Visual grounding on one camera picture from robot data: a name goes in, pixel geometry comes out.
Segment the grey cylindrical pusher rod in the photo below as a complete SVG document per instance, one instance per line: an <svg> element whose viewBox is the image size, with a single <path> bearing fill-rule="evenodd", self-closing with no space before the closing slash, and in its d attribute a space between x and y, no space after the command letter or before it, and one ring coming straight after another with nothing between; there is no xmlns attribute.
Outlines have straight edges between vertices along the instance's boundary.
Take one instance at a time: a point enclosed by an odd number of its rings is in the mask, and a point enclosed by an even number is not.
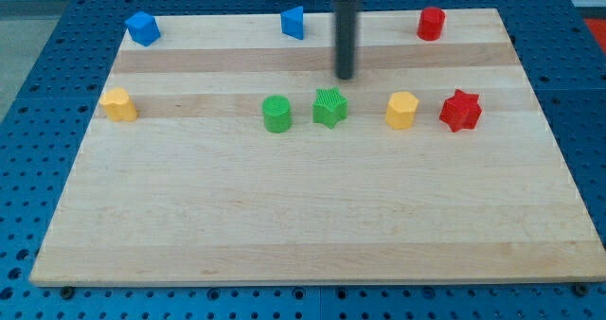
<svg viewBox="0 0 606 320"><path fill-rule="evenodd" d="M355 72L359 0L332 0L332 3L335 75L340 80L350 80Z"/></svg>

